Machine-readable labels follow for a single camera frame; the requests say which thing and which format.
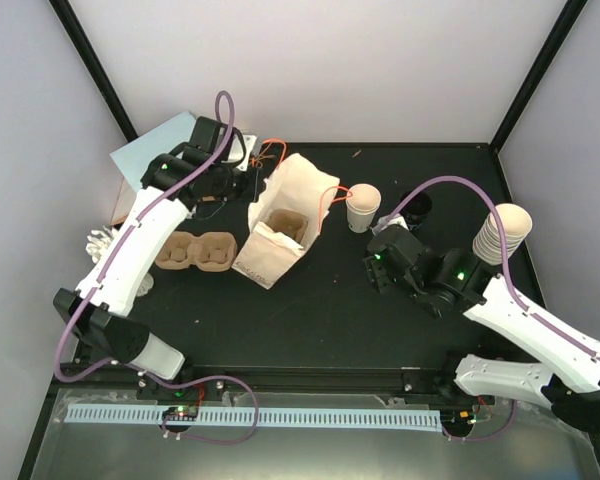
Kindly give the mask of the cream bear paper bag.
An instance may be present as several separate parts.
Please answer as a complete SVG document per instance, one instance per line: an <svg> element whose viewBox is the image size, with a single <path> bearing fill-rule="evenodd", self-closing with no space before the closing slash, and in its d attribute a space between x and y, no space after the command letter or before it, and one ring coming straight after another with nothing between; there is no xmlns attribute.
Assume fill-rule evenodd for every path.
<svg viewBox="0 0 600 480"><path fill-rule="evenodd" d="M282 147L280 158L264 191L249 205L249 235L232 265L266 290L308 252L331 205L352 195L339 178L298 153L289 155L286 143L277 138L264 140L250 165L262 172L268 150L276 144Z"/></svg>

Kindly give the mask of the cardboard cup carrier tray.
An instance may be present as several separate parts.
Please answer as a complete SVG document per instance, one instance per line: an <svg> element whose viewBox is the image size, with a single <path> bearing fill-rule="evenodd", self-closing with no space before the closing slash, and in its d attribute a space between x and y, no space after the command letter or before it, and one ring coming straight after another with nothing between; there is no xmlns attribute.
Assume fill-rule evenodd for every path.
<svg viewBox="0 0 600 480"><path fill-rule="evenodd" d="M300 244L307 230L309 219L292 210L272 210L265 224L274 232L282 233Z"/></svg>

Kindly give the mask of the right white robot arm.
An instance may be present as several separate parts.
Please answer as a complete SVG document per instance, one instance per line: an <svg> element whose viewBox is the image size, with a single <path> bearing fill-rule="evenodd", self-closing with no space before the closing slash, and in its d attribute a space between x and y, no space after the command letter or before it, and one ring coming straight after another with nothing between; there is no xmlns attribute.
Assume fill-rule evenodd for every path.
<svg viewBox="0 0 600 480"><path fill-rule="evenodd" d="M550 410L566 424L600 434L600 341L510 289L504 275L473 253L437 254L411 232L391 225L366 247L365 267L379 291L403 289L433 317L458 313L511 341L532 362L454 357L434 379L437 396L497 396Z"/></svg>

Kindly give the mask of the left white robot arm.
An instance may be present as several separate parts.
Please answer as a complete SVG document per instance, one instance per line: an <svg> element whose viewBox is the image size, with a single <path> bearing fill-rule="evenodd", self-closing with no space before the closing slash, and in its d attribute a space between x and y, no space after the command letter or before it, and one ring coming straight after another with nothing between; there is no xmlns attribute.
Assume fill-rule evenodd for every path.
<svg viewBox="0 0 600 480"><path fill-rule="evenodd" d="M188 140L151 160L131 211L91 272L73 290L59 289L53 305L75 336L110 359L159 377L173 399L194 388L184 355L129 319L137 291L176 228L202 204L254 202L264 182L249 160L253 135L208 117L195 120Z"/></svg>

